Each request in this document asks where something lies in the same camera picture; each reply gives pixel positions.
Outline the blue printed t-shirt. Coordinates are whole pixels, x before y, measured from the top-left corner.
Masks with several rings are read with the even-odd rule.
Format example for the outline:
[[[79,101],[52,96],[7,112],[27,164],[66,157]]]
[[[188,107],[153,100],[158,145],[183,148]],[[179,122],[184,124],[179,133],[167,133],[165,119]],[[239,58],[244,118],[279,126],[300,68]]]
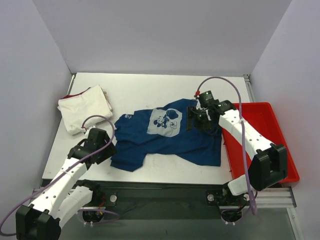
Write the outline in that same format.
[[[187,130],[187,109],[193,99],[179,99],[163,107],[123,114],[115,122],[116,154],[111,166],[133,172],[152,154],[176,155],[199,166],[221,165],[222,133]]]

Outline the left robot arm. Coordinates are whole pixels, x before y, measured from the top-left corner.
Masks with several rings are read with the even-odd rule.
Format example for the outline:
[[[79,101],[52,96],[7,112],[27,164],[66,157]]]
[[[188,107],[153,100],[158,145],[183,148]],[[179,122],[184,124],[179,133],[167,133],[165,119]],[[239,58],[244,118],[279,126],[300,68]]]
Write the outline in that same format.
[[[100,185],[80,180],[92,165],[99,165],[117,152],[105,130],[92,128],[88,137],[70,149],[52,181],[29,205],[15,213],[18,240],[57,240],[62,228],[85,205],[96,211],[104,202]]]

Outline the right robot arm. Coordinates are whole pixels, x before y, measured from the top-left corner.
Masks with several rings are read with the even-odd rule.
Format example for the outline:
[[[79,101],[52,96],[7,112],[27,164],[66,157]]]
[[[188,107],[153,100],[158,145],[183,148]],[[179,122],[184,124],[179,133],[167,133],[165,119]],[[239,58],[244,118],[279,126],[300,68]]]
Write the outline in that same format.
[[[288,176],[288,150],[283,144],[275,144],[260,134],[236,107],[228,100],[206,103],[200,108],[187,108],[187,130],[193,128],[207,132],[221,127],[242,146],[245,173],[224,185],[222,200],[233,204],[240,195],[250,190],[261,191]]]

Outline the folded white t-shirt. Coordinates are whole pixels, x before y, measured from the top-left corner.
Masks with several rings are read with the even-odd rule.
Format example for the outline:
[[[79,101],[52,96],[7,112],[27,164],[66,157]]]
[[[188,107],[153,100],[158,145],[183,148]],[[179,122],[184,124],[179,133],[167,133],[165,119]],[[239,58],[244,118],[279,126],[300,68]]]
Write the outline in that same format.
[[[102,118],[93,115],[112,118],[113,108],[107,100],[107,96],[100,85],[89,87],[81,95],[58,100],[58,110],[61,112],[66,131],[70,135],[85,132],[86,128],[103,121]]]

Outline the red plastic bin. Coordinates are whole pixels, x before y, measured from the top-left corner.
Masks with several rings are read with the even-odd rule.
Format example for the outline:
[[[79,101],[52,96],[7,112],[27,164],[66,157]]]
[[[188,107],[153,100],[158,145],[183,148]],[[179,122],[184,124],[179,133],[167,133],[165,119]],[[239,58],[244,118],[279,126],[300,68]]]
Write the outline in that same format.
[[[248,102],[242,104],[242,115],[261,135],[275,144],[287,146],[281,128],[268,102]],[[244,172],[242,146],[225,129],[222,130],[224,144],[228,156],[230,172],[233,179]]]

